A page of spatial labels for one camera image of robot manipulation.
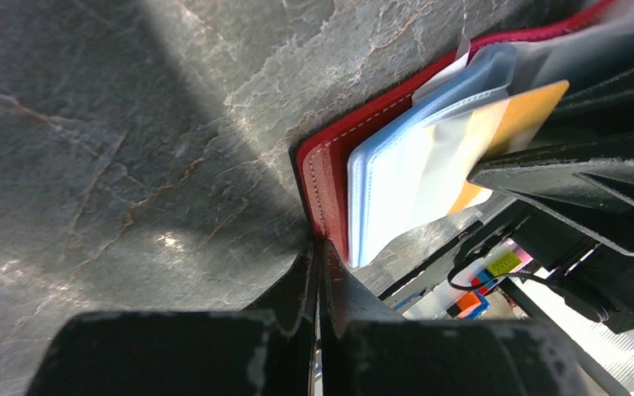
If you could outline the red leather card holder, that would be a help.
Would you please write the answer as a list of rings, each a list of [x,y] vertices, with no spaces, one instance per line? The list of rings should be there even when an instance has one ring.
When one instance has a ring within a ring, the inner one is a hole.
[[[301,145],[315,234],[348,265],[371,264],[401,234],[449,215],[452,160],[473,110],[560,80],[568,97],[632,64],[634,1],[599,1],[548,26],[462,40]]]

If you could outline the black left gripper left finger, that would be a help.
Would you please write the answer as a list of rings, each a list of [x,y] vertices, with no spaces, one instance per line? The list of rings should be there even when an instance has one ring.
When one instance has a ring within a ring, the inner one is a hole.
[[[245,309],[269,312],[261,395],[311,395],[315,377],[317,265],[315,249],[300,252],[285,274]]]

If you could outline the gold credit card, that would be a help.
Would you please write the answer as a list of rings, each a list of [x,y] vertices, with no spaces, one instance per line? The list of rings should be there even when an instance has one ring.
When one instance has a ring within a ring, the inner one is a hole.
[[[448,192],[455,199],[448,214],[486,202],[493,191],[467,181],[482,159],[525,149],[569,89],[560,80],[480,107],[470,113],[461,145],[452,160],[453,181]]]

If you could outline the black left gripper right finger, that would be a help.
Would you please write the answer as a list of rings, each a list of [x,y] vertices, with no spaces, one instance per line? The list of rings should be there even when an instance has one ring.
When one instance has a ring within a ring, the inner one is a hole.
[[[381,365],[374,332],[404,318],[344,265],[330,240],[319,243],[319,321],[325,395],[363,395]]]

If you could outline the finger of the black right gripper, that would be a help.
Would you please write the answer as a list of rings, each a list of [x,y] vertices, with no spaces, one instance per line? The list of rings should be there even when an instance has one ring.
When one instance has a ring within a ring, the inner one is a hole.
[[[476,166],[470,180],[634,257],[634,160],[494,161]]]
[[[531,159],[634,159],[634,66],[563,100],[551,132],[570,140],[534,149]]]

